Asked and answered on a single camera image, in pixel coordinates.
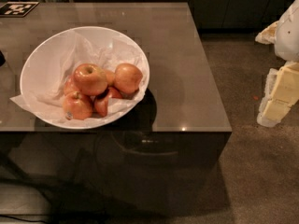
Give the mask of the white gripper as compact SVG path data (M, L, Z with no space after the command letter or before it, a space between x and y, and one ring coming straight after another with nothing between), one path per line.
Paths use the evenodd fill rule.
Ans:
M265 82L264 97L257 122L264 127L279 124L299 101L299 0L255 37L261 44L274 44L275 53L286 62L278 70L271 68Z

